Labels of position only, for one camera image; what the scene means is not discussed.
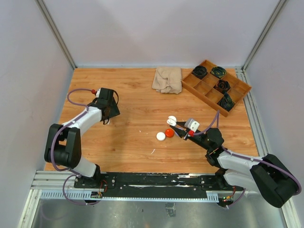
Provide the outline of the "white earbud charging case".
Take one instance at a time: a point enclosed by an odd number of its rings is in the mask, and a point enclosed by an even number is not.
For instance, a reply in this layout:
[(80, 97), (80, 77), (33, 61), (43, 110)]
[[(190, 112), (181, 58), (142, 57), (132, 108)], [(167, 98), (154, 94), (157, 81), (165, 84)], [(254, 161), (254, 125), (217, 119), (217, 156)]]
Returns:
[(165, 133), (164, 133), (164, 132), (158, 132), (158, 133), (156, 134), (156, 139), (157, 139), (158, 141), (164, 141), (164, 140), (166, 139)]

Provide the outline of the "orange round case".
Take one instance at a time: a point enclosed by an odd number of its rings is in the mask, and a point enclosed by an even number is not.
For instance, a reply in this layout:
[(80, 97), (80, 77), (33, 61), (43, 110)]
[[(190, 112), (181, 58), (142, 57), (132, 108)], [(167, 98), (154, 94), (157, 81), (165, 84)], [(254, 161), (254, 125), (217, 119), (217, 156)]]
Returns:
[(172, 138), (175, 135), (175, 132), (170, 128), (170, 129), (166, 129), (164, 134), (166, 137)]

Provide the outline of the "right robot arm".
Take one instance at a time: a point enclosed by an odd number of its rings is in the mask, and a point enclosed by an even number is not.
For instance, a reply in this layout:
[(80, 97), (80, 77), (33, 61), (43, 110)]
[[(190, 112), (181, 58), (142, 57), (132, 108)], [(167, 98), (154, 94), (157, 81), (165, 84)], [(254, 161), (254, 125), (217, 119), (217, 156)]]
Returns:
[(254, 157), (233, 152), (223, 146), (224, 139), (218, 128), (201, 132), (197, 126), (197, 122), (193, 126), (187, 122), (170, 125), (180, 138), (206, 149), (208, 163), (218, 168), (215, 184), (220, 190), (235, 186), (254, 191), (276, 208), (301, 193), (298, 179), (275, 155)]

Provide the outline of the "white round case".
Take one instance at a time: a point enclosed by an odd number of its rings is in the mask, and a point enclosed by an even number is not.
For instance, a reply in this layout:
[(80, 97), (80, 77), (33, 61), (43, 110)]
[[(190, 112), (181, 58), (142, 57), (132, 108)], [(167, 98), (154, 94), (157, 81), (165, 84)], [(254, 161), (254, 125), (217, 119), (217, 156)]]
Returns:
[(170, 126), (176, 126), (177, 125), (176, 117), (173, 115), (169, 116), (167, 119), (167, 124), (169, 124)]

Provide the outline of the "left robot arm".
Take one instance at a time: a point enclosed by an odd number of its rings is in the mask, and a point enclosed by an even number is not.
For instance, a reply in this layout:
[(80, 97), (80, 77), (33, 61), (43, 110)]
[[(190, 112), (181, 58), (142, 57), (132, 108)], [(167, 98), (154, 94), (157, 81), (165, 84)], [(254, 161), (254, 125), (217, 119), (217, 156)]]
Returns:
[[(87, 105), (76, 103), (70, 99), (70, 95), (76, 91), (88, 91), (95, 97)], [(50, 126), (44, 159), (56, 171), (70, 171), (90, 188), (99, 187), (102, 183), (100, 167), (82, 155), (81, 136), (96, 123), (106, 125), (111, 118), (120, 114), (119, 95), (109, 88), (78, 88), (68, 92), (66, 98), (71, 104), (84, 107), (84, 110), (63, 124)]]

